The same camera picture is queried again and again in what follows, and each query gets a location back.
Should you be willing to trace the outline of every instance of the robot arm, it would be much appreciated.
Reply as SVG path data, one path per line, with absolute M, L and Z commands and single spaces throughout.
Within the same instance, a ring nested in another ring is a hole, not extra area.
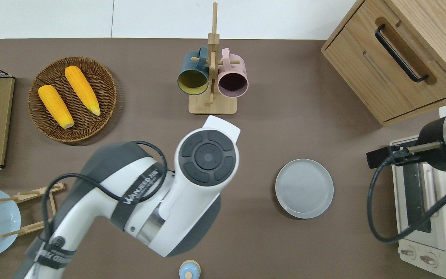
M 58 279 L 97 216 L 108 218 L 163 257 L 193 248 L 212 225 L 220 192 L 237 172 L 240 129 L 209 116 L 182 139 L 175 175 L 135 142 L 99 149 L 50 223 L 26 252 L 14 279 Z

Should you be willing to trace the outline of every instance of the yellow corn cob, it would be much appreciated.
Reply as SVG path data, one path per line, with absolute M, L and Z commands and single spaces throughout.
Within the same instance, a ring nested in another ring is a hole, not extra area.
M 71 87 L 80 98 L 80 101 L 92 111 L 95 115 L 101 115 L 99 109 L 99 102 L 96 98 L 96 94 L 92 90 L 89 82 L 85 78 L 82 71 L 77 66 L 68 66 L 65 68 L 65 76 L 69 81 Z
M 39 87 L 38 93 L 46 109 L 48 109 L 49 113 L 51 113 L 61 127 L 67 129 L 73 126 L 73 119 L 71 118 L 70 112 L 55 87 L 52 85 L 43 85 Z

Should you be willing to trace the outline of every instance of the white wall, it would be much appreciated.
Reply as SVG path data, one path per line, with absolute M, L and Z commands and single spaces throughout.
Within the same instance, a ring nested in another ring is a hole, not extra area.
M 213 0 L 0 0 L 0 38 L 207 38 Z M 355 0 L 219 0 L 226 39 L 327 39 Z

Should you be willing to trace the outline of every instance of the wicker basket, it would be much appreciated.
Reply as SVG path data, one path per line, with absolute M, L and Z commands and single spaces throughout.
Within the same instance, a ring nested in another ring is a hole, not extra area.
M 96 116 L 80 101 L 65 77 L 67 66 L 79 67 L 94 90 L 101 115 Z M 63 129 L 46 109 L 37 90 L 42 85 L 56 88 L 73 118 L 74 125 Z M 65 57 L 44 68 L 34 79 L 28 97 L 28 109 L 34 125 L 48 138 L 62 143 L 76 143 L 97 134 L 113 115 L 117 86 L 108 69 L 87 57 Z

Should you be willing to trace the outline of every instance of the circular button panel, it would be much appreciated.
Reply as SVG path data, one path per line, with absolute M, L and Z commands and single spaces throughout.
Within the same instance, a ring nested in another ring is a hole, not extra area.
M 182 143 L 178 162 L 191 182 L 201 186 L 217 185 L 235 168 L 234 145 L 217 130 L 200 131 Z

